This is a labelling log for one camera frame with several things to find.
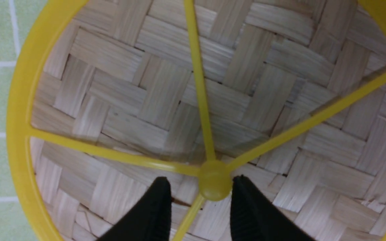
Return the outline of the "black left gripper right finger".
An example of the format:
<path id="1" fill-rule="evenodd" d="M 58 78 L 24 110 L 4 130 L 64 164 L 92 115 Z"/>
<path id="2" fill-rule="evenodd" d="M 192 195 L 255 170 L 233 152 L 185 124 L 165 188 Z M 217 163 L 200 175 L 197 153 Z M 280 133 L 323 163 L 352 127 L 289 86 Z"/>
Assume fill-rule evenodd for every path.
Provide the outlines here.
<path id="1" fill-rule="evenodd" d="M 230 208 L 233 241 L 313 241 L 244 175 L 233 178 Z"/>

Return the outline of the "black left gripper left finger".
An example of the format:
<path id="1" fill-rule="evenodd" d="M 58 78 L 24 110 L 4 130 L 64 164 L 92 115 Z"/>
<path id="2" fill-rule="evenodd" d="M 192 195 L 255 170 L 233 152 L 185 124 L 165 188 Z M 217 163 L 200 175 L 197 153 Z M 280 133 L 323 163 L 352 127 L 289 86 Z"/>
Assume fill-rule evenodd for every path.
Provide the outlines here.
<path id="1" fill-rule="evenodd" d="M 171 185 L 155 178 L 141 199 L 98 241 L 168 241 L 172 217 Z"/>

